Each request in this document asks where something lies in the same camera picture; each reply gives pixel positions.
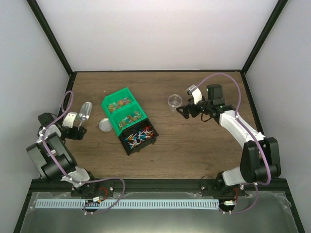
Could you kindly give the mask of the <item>silver metal scoop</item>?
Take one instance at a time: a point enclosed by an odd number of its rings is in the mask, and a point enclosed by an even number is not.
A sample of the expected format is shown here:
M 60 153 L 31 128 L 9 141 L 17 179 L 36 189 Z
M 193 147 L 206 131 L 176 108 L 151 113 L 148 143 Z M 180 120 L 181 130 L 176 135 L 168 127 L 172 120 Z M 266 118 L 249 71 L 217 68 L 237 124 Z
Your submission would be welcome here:
M 88 121 L 90 114 L 91 114 L 92 106 L 93 106 L 92 102 L 89 102 L 89 101 L 85 102 L 82 105 L 79 115 L 78 115 L 78 119 L 80 121 L 78 125 L 79 128 L 81 127 L 83 122 Z

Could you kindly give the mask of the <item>black lollipop bin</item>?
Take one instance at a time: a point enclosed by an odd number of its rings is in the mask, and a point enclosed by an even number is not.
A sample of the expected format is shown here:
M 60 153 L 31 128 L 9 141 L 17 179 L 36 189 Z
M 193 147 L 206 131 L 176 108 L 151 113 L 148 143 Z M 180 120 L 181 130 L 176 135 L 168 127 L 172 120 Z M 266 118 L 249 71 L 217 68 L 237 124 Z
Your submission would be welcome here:
M 150 144 L 154 144 L 159 136 L 158 132 L 148 118 L 135 123 L 123 130 L 118 136 L 126 154 L 140 152 Z

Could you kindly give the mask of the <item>green two-compartment candy bin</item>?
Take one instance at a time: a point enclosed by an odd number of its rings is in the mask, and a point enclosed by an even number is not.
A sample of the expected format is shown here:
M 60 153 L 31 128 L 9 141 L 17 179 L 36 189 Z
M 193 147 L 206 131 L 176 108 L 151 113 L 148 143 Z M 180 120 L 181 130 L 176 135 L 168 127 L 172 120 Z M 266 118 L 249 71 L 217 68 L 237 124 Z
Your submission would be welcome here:
M 142 107 L 127 87 L 104 97 L 101 107 L 117 136 L 123 130 L 147 118 Z

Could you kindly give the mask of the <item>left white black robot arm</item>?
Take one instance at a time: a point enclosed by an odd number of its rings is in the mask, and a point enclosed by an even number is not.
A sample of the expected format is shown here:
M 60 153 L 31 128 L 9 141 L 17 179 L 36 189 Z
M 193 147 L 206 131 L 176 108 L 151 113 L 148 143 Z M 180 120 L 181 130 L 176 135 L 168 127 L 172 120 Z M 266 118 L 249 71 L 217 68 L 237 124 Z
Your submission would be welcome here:
M 87 132 L 84 127 L 62 126 L 51 113 L 38 116 L 41 126 L 38 139 L 26 151 L 36 166 L 40 178 L 51 182 L 71 184 L 72 195 L 94 196 L 99 192 L 99 183 L 91 172 L 77 165 L 66 147 L 66 139 L 82 140 Z

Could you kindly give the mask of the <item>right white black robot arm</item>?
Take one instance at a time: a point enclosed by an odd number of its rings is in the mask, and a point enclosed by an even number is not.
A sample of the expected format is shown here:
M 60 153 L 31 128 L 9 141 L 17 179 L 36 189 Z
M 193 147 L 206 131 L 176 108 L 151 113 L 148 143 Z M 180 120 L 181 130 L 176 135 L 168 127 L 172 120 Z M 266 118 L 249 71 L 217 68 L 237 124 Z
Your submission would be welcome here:
M 234 106 L 226 104 L 221 85 L 207 85 L 206 97 L 195 85 L 187 89 L 187 94 L 190 99 L 186 105 L 177 107 L 178 113 L 185 119 L 208 115 L 225 128 L 242 148 L 240 165 L 218 173 L 214 179 L 215 189 L 220 195 L 228 195 L 239 184 L 268 185 L 281 175 L 278 141 L 256 131 Z

